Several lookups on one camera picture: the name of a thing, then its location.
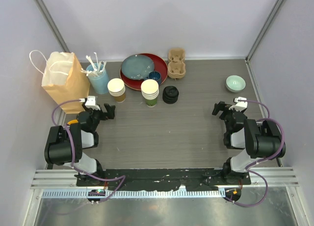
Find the green paper cup stack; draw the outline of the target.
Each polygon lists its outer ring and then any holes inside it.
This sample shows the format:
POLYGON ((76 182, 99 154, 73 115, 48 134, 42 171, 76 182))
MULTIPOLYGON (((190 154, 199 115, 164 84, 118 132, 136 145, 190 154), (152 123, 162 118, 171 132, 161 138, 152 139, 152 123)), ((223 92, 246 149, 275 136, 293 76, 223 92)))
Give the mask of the green paper cup stack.
POLYGON ((153 79, 147 79, 141 84, 141 93, 148 107, 154 107, 157 104, 159 95, 159 84, 153 79))

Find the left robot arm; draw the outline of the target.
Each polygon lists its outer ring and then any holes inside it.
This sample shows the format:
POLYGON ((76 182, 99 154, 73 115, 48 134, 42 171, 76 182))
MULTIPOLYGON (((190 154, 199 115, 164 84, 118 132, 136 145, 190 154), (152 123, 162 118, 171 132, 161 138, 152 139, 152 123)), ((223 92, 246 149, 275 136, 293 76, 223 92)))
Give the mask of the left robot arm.
POLYGON ((68 166, 75 169, 75 177, 93 186, 100 186, 105 179, 105 172, 100 162, 86 155, 83 150, 96 148, 99 135, 96 131, 100 121, 113 120, 116 106, 104 104, 93 109, 83 106, 84 111, 77 114, 76 123, 65 126, 52 126, 47 138, 44 156, 48 164, 68 166))

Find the black cup lid stack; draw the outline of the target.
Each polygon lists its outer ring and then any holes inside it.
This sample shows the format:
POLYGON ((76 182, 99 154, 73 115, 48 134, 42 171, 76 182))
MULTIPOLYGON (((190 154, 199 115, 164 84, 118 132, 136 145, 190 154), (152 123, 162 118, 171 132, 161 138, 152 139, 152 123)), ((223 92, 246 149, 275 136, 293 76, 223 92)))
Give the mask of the black cup lid stack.
POLYGON ((166 86, 162 92, 162 100, 167 104, 174 104, 179 97, 179 91, 175 86, 166 86))

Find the brown paper cup stack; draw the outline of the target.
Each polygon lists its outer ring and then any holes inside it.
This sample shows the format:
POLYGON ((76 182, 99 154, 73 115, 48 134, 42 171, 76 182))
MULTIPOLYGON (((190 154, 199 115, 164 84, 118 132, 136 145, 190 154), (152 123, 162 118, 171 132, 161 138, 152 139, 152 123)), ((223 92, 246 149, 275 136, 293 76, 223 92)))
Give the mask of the brown paper cup stack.
POLYGON ((125 84, 119 78, 111 79, 108 84, 107 88, 109 93, 114 97, 116 102, 123 102, 126 99, 125 94, 125 84))

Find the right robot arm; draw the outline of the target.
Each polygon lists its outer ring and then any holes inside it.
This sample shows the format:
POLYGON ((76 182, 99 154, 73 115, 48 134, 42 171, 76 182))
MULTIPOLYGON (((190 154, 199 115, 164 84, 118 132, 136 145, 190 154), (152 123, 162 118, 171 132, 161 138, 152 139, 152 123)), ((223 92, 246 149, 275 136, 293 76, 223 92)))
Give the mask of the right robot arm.
POLYGON ((244 179, 251 167, 281 158, 286 153, 282 126, 270 118, 269 109, 266 118, 257 121, 249 119, 244 114, 249 103, 267 108, 261 102, 238 97, 234 99, 233 104, 223 101, 216 103, 212 111, 212 115, 221 112, 219 119, 224 121, 226 128, 223 136, 225 147, 241 150, 238 155, 228 158, 223 164, 220 175, 226 184, 244 179))

